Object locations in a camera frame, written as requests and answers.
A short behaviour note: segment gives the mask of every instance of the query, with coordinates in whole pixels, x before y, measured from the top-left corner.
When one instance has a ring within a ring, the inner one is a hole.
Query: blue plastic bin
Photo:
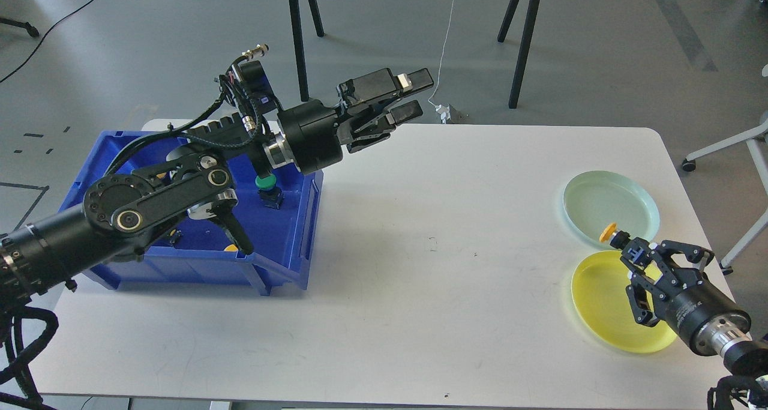
[[[121,148],[145,131],[104,131],[75,178],[61,210],[82,203],[88,187],[104,175]],[[183,139],[165,139],[144,148],[121,169],[130,173],[137,167],[165,161],[168,152],[185,144]],[[255,171],[244,155],[228,161],[236,182],[238,205],[233,213],[253,243],[254,252],[223,251],[230,241],[215,224],[184,220],[178,229],[181,238],[174,246],[159,241],[151,246],[142,262],[111,262],[84,272],[108,289],[122,282],[197,282],[206,284],[252,285],[260,295],[272,287],[293,282],[307,289],[310,276],[317,209],[323,172],[302,175],[296,167],[274,171],[283,189],[280,210],[264,207],[254,183]]]

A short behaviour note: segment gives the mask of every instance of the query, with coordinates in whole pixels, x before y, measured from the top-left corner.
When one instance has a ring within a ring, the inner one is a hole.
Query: white table
[[[326,169],[310,287],[80,278],[31,369],[42,393],[286,402],[702,408],[727,374],[682,342],[613,349],[570,279],[595,251],[560,207],[581,172],[650,192],[657,237],[708,246],[645,128],[404,125]],[[716,265],[708,270],[730,295]]]

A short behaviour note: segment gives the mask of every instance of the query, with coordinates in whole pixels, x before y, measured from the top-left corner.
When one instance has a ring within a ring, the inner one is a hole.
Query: gray floor
[[[0,0],[0,14],[44,32],[86,1]],[[760,76],[768,63],[768,10],[757,0],[541,0],[520,106],[509,110],[523,16],[514,19],[507,42],[497,43],[507,3],[455,0],[434,101],[452,104],[474,123],[646,126],[661,134],[678,162],[754,127],[768,109],[768,79]],[[436,76],[451,0],[319,4],[325,38],[313,35],[302,2],[313,97],[333,103],[336,84],[382,66],[398,73],[426,66]],[[686,21],[694,34],[683,35],[681,44]],[[702,52],[689,59],[697,40]],[[35,43],[23,30],[0,25],[0,76]],[[298,104],[286,0],[96,0],[63,22],[25,68],[0,84],[0,182],[28,185],[0,186],[0,229],[25,218],[42,192],[35,187],[50,188],[26,219],[54,213],[102,129],[195,117],[217,95],[214,76],[255,43],[271,47],[263,63],[283,104]],[[437,122],[422,95],[426,115],[419,122]],[[552,158],[572,157],[553,150]],[[680,177],[711,248],[722,256],[768,199],[745,146],[698,164]],[[768,331],[766,247],[768,233],[743,252],[728,278],[759,336]],[[60,406],[80,408],[77,400]],[[98,403],[86,408],[108,408]]]

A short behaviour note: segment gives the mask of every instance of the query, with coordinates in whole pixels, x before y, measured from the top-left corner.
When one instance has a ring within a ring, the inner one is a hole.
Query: robotic arm
[[[664,320],[693,353],[722,357],[733,375],[710,391],[710,409],[732,410],[730,397],[740,390],[749,391],[752,408],[768,408],[768,343],[746,335],[752,324],[749,314],[707,278],[704,268],[714,259],[713,252],[679,241],[657,244],[631,238],[615,223],[600,240],[622,251],[620,258],[630,279],[626,296],[638,325],[653,327]],[[675,263],[672,256],[677,254],[684,255],[692,267]],[[651,263],[661,271],[659,279],[645,274]],[[713,393],[718,394],[716,401]]]
[[[250,254],[253,244],[232,214],[238,197],[227,167],[229,159],[247,155],[257,180],[292,162],[300,172],[310,174],[341,161],[342,145],[354,153],[389,139],[398,125],[422,115],[415,100],[393,104],[433,85],[426,68],[398,76],[384,68],[338,85],[340,101],[334,107],[313,99],[283,109],[261,63],[252,60],[267,50],[261,44],[236,59],[217,79],[219,99],[200,117],[128,144],[104,177],[88,188],[81,205],[0,235],[0,345],[5,345],[9,360],[8,368],[0,372],[0,384],[17,378],[29,397],[0,394],[0,402],[48,408],[27,364],[46,347],[58,322],[52,312],[26,306],[32,294],[44,294],[60,282],[74,291],[77,284],[72,277],[87,268],[140,260],[154,241],[187,218],[214,222],[240,251]],[[238,112],[195,126],[224,101]],[[275,109],[278,133],[269,129],[263,117]],[[118,173],[138,150],[168,137],[184,137],[189,143],[173,150],[165,162]],[[22,319],[46,322],[46,331],[26,348]]]

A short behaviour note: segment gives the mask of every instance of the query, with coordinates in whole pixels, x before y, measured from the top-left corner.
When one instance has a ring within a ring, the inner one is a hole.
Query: light blue plate
[[[651,241],[659,231],[659,210],[648,191],[628,177],[614,172],[581,173],[563,192],[565,216],[578,234],[593,245],[611,222],[634,237]]]

